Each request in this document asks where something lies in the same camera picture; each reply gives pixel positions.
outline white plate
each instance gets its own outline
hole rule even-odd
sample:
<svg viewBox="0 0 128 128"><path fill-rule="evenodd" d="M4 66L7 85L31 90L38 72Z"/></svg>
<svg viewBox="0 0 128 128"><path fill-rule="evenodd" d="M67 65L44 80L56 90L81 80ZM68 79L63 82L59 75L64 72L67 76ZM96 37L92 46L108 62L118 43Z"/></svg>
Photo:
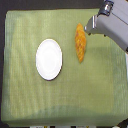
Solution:
<svg viewBox="0 0 128 128"><path fill-rule="evenodd" d="M36 53L36 67L46 80L54 79L62 66L62 52L58 43L52 39L44 40Z"/></svg>

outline gray robot arm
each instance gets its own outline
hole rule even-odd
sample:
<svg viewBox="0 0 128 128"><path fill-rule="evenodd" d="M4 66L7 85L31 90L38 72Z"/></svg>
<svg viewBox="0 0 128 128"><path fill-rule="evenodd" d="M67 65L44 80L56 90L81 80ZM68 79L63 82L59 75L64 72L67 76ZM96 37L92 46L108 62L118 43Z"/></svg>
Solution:
<svg viewBox="0 0 128 128"><path fill-rule="evenodd" d="M128 2L105 0L99 13L85 26L88 34L104 34L128 53Z"/></svg>

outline green towel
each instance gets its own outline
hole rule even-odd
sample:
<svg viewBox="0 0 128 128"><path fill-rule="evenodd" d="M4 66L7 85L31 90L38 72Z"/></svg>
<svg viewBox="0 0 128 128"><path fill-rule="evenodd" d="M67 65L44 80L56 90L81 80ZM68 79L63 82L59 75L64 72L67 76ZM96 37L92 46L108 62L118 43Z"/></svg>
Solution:
<svg viewBox="0 0 128 128"><path fill-rule="evenodd" d="M2 121L10 126L113 126L128 117L125 53L108 37L91 35L80 64L78 23L97 9L9 11L5 22ZM36 51L47 39L63 53L60 74L46 81L36 69Z"/></svg>

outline white oval plate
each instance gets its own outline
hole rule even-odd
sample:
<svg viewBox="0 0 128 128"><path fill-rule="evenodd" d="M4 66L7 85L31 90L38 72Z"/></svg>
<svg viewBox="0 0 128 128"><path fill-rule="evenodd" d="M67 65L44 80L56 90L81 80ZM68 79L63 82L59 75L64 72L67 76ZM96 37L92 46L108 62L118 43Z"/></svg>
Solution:
<svg viewBox="0 0 128 128"><path fill-rule="evenodd" d="M54 79L62 66L62 52L55 40L46 39L38 47L36 53L36 68L46 80Z"/></svg>

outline orange toy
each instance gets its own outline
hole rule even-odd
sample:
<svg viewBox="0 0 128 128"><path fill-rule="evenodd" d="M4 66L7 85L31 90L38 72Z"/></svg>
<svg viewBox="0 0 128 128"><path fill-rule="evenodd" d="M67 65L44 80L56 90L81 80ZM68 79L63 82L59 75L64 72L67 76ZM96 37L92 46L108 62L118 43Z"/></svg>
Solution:
<svg viewBox="0 0 128 128"><path fill-rule="evenodd" d="M86 47L86 37L83 26L79 23L76 28L76 36L75 36L75 47L76 53L81 63L84 59L85 47Z"/></svg>

